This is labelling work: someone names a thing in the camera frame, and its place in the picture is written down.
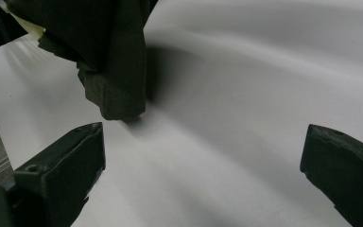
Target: dark green clamp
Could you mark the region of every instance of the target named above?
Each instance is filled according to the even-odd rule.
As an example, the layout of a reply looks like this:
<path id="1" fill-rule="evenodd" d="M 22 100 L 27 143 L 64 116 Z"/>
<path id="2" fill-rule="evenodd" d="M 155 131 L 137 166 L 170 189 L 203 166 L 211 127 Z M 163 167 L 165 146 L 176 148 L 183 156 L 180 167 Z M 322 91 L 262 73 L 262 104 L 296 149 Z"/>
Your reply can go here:
<path id="1" fill-rule="evenodd" d="M 69 131 L 0 186 L 0 227 L 69 227 L 104 169 L 102 124 Z"/>
<path id="2" fill-rule="evenodd" d="M 340 131 L 310 125 L 301 172 L 354 227 L 363 227 L 363 143 Z"/>

